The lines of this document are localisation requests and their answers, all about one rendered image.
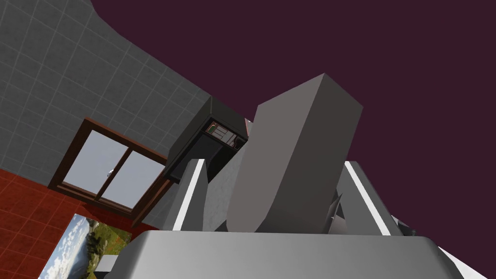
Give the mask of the brown framed window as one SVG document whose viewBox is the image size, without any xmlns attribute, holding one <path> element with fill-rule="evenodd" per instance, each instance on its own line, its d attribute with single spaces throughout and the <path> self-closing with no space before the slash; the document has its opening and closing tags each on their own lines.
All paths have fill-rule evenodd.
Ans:
<svg viewBox="0 0 496 279">
<path fill-rule="evenodd" d="M 173 184 L 166 163 L 165 156 L 86 117 L 48 188 L 137 227 Z"/>
</svg>

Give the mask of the grey tall box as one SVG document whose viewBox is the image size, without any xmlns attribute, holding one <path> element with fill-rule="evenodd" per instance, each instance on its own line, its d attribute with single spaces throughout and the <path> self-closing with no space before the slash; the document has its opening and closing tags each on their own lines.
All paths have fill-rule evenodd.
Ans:
<svg viewBox="0 0 496 279">
<path fill-rule="evenodd" d="M 326 74 L 260 104 L 227 230 L 323 233 L 362 110 Z"/>
</svg>

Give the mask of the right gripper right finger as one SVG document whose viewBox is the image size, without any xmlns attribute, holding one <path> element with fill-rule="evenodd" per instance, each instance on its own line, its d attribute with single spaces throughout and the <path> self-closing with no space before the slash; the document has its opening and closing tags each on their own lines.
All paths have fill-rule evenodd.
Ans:
<svg viewBox="0 0 496 279">
<path fill-rule="evenodd" d="M 356 161 L 345 161 L 335 194 L 329 234 L 403 235 Z"/>
</svg>

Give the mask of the landscape wall picture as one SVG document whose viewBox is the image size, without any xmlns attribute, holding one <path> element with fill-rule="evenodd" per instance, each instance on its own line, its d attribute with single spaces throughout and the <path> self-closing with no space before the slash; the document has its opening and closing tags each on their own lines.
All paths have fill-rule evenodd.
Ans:
<svg viewBox="0 0 496 279">
<path fill-rule="evenodd" d="M 105 255 L 118 255 L 132 234 L 75 214 L 38 279 L 103 279 Z"/>
</svg>

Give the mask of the black microwave oven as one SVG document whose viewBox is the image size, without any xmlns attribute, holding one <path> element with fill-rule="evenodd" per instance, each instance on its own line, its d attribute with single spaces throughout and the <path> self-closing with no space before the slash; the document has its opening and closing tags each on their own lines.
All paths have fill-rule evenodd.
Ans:
<svg viewBox="0 0 496 279">
<path fill-rule="evenodd" d="M 248 140 L 245 118 L 209 97 L 169 151 L 164 176 L 179 183 L 188 163 L 203 159 L 208 181 L 219 174 Z"/>
</svg>

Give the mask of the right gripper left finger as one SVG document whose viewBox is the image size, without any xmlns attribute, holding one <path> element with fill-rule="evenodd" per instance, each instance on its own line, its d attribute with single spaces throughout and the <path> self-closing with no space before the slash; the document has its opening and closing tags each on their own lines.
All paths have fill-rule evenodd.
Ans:
<svg viewBox="0 0 496 279">
<path fill-rule="evenodd" d="M 204 159 L 191 160 L 162 227 L 165 231 L 202 231 L 208 189 Z"/>
</svg>

